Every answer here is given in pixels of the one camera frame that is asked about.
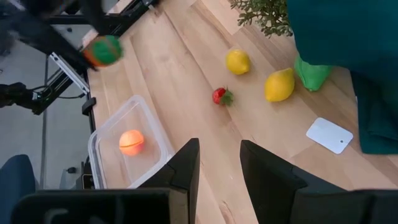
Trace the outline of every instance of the wooden tabletop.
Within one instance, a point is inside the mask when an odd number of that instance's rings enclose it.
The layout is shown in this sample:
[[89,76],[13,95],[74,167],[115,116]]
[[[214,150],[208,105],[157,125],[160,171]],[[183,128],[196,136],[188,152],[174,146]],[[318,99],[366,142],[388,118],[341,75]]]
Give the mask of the wooden tabletop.
[[[119,1],[112,12],[121,11],[127,1]],[[397,188],[398,157],[361,152],[349,73],[337,68],[315,93],[296,78],[288,100],[267,102],[264,81],[270,73],[293,66],[294,40],[269,39],[254,25],[239,27],[238,16],[228,0],[162,0],[121,37],[122,60],[89,72],[91,95],[97,99],[96,126],[132,95],[141,95],[175,150],[199,138],[197,223],[257,223],[239,161],[242,139],[344,189]],[[252,69],[247,75],[227,71],[225,55],[231,49],[249,54]],[[229,108],[211,100],[221,86],[235,94]],[[340,155],[306,137],[318,117],[354,134]]]

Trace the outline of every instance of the plastic bin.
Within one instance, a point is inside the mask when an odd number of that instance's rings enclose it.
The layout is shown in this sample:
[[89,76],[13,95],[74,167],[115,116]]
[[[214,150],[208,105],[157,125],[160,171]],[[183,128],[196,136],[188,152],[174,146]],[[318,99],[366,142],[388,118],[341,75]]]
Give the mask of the plastic bin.
[[[126,156],[119,149],[119,139],[132,129],[144,135],[144,148],[136,156]],[[159,171],[174,150],[144,99],[135,95],[93,132],[88,155],[96,189],[135,189]]]

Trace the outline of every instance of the orange fruit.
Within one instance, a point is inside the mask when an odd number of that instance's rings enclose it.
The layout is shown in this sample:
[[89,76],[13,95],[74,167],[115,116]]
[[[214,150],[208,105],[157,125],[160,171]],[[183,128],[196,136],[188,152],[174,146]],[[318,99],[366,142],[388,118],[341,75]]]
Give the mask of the orange fruit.
[[144,136],[138,130],[126,131],[119,140],[120,151],[127,156],[135,156],[144,148]]

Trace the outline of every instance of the red strawberry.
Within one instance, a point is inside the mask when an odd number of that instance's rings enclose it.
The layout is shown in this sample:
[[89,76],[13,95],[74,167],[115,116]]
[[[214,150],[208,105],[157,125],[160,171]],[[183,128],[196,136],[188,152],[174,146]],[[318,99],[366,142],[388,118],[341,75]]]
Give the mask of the red strawberry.
[[234,95],[225,88],[218,88],[213,92],[213,102],[217,105],[231,106]]

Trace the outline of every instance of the yellow lemon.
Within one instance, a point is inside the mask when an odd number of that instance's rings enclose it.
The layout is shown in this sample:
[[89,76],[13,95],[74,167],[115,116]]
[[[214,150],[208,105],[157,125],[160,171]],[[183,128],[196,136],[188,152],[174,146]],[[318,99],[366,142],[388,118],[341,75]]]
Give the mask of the yellow lemon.
[[276,71],[269,75],[264,84],[266,99],[270,102],[286,100],[294,90],[293,69]]
[[250,58],[243,50],[232,50],[226,56],[226,67],[235,75],[250,71]]

